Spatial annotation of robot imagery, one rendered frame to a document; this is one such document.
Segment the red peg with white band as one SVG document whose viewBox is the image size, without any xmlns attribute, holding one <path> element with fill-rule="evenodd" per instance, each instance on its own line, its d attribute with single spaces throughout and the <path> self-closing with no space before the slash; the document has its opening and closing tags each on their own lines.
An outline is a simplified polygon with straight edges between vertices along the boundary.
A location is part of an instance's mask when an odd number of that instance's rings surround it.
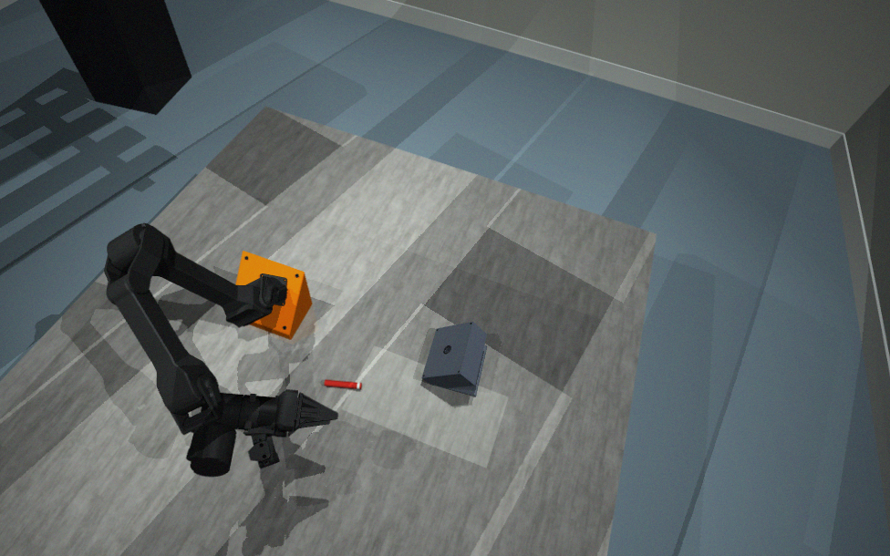
<svg viewBox="0 0 890 556">
<path fill-rule="evenodd" d="M 326 380 L 326 382 L 325 382 L 325 386 L 339 387 L 339 388 L 350 388 L 350 389 L 360 389 L 360 390 L 361 390 L 362 383 L 352 383 L 352 382 L 342 382 L 342 381 L 331 381 L 331 380 Z"/>
</svg>

